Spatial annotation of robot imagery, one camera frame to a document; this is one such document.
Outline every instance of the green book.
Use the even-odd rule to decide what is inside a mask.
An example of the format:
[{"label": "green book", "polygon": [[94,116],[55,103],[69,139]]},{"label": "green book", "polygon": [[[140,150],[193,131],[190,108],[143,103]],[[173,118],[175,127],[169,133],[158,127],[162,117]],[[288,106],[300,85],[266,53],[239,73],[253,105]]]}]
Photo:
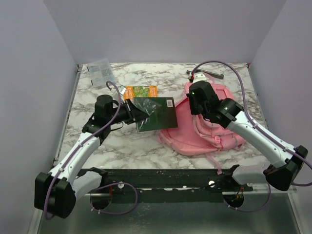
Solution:
[{"label": "green book", "polygon": [[177,128],[173,97],[134,97],[133,104],[150,116],[136,123],[138,132]]}]

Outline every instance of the book cover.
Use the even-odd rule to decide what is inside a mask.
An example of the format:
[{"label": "book cover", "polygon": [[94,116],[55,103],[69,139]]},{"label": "book cover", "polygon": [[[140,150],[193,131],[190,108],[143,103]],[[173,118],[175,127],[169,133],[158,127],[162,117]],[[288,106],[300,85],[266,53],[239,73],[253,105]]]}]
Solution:
[{"label": "book cover", "polygon": [[136,123],[138,132],[177,128],[173,97],[135,97],[133,104],[150,116]]},{"label": "book cover", "polygon": [[126,86],[123,99],[130,99],[133,102],[134,97],[157,97],[157,86]]}]

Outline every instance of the metal floor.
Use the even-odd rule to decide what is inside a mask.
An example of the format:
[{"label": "metal floor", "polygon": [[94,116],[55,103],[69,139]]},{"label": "metal floor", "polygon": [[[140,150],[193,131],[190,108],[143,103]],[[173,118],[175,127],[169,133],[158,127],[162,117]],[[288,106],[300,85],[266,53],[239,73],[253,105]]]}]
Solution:
[{"label": "metal floor", "polygon": [[[267,194],[245,195],[242,208],[261,206]],[[131,204],[112,204],[122,211]],[[299,234],[287,193],[272,194],[270,205],[256,213],[233,211],[224,203],[141,203],[126,215],[91,212],[81,198],[67,219],[41,219],[39,234]]]}]

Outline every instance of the screw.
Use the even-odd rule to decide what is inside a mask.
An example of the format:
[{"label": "screw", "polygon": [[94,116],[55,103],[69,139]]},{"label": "screw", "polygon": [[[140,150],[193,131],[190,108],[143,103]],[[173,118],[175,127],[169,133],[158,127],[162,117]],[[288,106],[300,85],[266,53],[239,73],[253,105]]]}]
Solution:
[{"label": "screw", "polygon": [[210,188],[214,188],[215,187],[215,182],[213,180],[210,180],[208,182],[208,185],[210,186]]}]

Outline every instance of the clear plastic bag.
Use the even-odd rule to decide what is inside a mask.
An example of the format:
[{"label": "clear plastic bag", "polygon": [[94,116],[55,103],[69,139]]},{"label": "clear plastic bag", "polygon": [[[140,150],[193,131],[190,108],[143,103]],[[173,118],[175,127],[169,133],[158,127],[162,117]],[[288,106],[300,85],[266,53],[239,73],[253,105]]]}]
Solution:
[{"label": "clear plastic bag", "polygon": [[93,86],[105,85],[107,81],[115,82],[115,76],[108,59],[105,58],[99,62],[88,63],[87,67]]}]

